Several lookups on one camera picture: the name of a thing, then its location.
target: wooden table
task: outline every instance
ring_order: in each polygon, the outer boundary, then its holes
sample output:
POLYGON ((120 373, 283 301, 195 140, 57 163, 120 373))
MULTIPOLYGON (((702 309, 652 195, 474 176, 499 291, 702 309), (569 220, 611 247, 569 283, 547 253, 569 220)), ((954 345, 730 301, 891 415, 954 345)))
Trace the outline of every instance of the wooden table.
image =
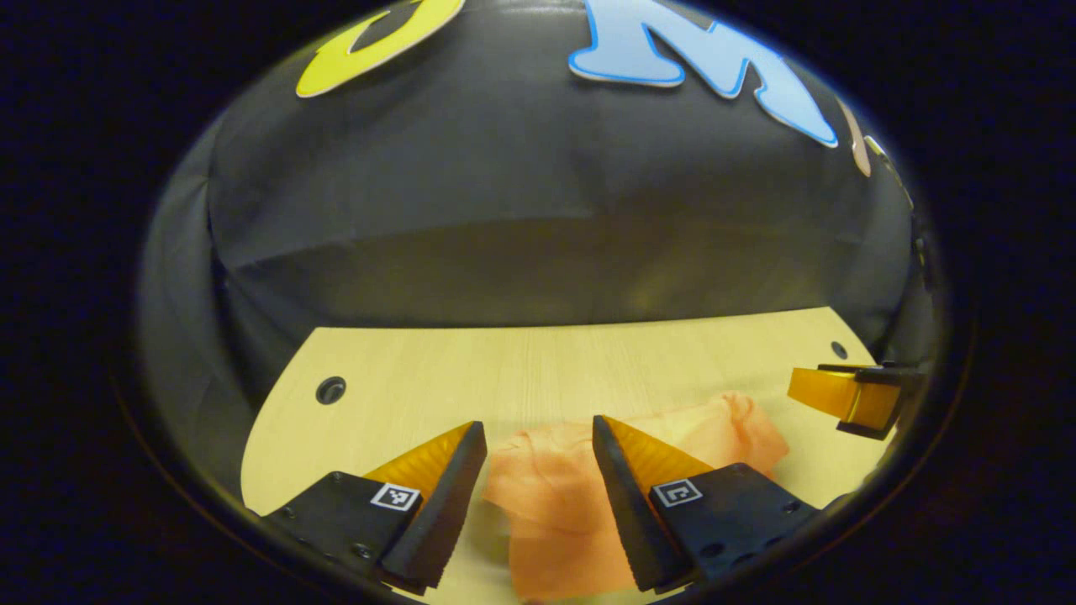
MULTIPOLYGON (((266 400, 242 467, 247 507, 266 515, 331 470, 363 475, 470 420, 491 451, 513 432, 596 413, 631 418, 738 390, 762 406, 790 454, 777 481, 821 507, 854 490, 886 442, 835 430, 835 418, 793 402, 793 367, 872 364, 829 308, 631 324, 456 329, 318 328, 266 400), (848 352, 840 360, 831 342, 848 352), (325 378, 346 380, 329 406, 325 378)), ((512 603, 508 529, 475 489, 467 523, 428 603, 512 603)), ((578 603, 648 603, 613 593, 578 603)))

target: blue letter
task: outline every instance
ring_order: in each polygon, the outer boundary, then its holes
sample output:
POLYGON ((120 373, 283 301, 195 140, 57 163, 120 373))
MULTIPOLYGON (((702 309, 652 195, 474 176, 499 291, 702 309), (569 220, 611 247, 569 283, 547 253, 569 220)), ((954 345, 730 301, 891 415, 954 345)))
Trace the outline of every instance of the blue letter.
POLYGON ((577 75, 679 85, 683 68, 657 54, 650 37, 653 32, 726 99, 739 95, 750 61, 762 79, 754 96, 766 113, 827 147, 837 146, 836 132, 795 73, 777 53, 747 36, 717 20, 703 30, 653 0, 586 0, 586 13, 593 45, 568 57, 568 67, 577 75))

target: crumpled orange fabric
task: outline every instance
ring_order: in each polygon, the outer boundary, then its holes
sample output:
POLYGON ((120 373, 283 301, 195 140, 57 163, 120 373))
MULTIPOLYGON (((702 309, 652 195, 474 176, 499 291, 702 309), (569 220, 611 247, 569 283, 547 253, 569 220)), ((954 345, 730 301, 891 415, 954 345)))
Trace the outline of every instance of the crumpled orange fabric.
MULTIPOLYGON (((770 476, 789 446, 742 393, 623 420, 720 468, 744 462, 770 476)), ((483 497, 511 524, 509 567, 524 601, 635 587, 591 446, 590 422, 520 431, 490 455, 483 497)))

